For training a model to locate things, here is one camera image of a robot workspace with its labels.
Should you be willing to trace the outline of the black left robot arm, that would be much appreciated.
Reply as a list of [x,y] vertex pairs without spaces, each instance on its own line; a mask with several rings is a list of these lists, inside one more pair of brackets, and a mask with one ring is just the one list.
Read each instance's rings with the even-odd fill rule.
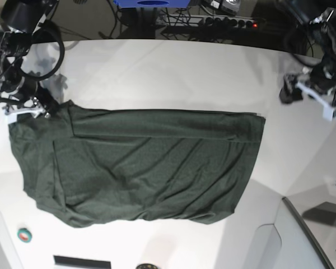
[[[277,1],[277,6],[297,22],[284,38],[284,47],[303,69],[287,73],[279,93],[282,104],[303,100],[304,96],[323,107],[323,118],[336,119],[336,1]],[[295,54],[292,37],[301,29],[323,52],[319,63],[308,63]]]

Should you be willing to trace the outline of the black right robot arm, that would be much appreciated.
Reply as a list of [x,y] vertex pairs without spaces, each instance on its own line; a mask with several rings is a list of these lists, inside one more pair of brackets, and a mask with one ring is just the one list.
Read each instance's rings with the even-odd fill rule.
[[[12,122],[19,115],[50,118],[59,109],[50,91],[40,84],[61,67],[65,47],[61,33],[52,17],[58,1],[6,1],[0,24],[0,103]],[[50,36],[59,46],[55,66],[46,74],[36,76],[22,69],[24,57],[33,44]]]

